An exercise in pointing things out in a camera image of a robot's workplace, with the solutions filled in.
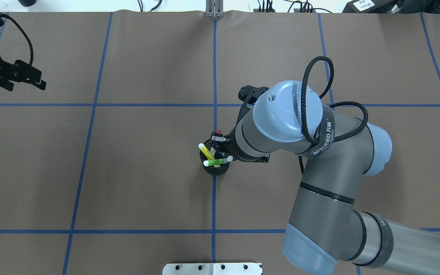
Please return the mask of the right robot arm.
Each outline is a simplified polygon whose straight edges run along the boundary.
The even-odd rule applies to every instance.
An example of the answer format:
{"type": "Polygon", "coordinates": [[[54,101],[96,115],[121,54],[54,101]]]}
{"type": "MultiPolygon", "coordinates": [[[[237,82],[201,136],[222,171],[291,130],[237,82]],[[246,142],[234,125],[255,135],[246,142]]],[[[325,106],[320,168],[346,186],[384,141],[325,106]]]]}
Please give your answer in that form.
{"type": "Polygon", "coordinates": [[[440,275],[440,235],[354,210],[364,176],[389,161],[388,133],[323,104],[302,82],[267,88],[229,134],[212,133],[217,153],[265,162],[285,150],[307,162],[286,225],[283,255],[314,275],[331,275],[338,261],[411,275],[440,275]]]}

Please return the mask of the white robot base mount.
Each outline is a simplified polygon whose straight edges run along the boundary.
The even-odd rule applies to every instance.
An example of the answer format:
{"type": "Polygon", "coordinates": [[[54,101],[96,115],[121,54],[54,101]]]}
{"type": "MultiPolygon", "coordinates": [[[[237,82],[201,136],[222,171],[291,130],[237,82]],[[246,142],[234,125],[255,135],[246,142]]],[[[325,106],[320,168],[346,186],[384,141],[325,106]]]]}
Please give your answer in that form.
{"type": "Polygon", "coordinates": [[[171,263],[164,266],[163,275],[263,275],[261,263],[171,263]]]}

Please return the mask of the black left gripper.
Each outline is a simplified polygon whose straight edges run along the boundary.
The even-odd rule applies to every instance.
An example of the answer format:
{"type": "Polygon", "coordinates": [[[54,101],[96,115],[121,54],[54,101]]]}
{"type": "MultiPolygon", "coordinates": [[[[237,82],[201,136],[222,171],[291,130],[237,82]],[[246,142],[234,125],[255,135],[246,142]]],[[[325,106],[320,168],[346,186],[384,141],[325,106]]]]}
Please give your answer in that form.
{"type": "Polygon", "coordinates": [[[40,90],[47,88],[47,82],[42,80],[42,72],[30,64],[16,60],[14,64],[0,61],[0,87],[10,92],[14,83],[27,83],[40,90]]]}

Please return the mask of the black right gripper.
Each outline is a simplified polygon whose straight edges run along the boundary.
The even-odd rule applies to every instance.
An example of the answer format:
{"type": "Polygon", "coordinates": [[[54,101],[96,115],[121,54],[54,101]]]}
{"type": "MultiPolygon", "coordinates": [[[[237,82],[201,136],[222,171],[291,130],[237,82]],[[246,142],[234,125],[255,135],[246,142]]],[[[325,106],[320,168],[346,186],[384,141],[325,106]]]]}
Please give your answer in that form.
{"type": "Polygon", "coordinates": [[[247,163],[268,163],[270,159],[270,153],[266,153],[260,157],[249,155],[246,152],[243,152],[237,143],[237,138],[235,136],[236,131],[238,129],[242,129],[241,120],[249,113],[249,111],[253,108],[257,100],[261,95],[263,95],[266,91],[269,90],[269,87],[254,87],[251,85],[246,85],[240,88],[238,92],[239,100],[243,101],[243,104],[240,107],[236,125],[229,134],[223,135],[219,132],[212,132],[210,137],[210,144],[208,144],[208,149],[210,154],[214,157],[214,159],[223,159],[225,158],[225,154],[220,151],[218,148],[212,145],[219,145],[223,143],[223,150],[227,155],[231,155],[234,160],[238,160],[241,162],[247,163]]]}

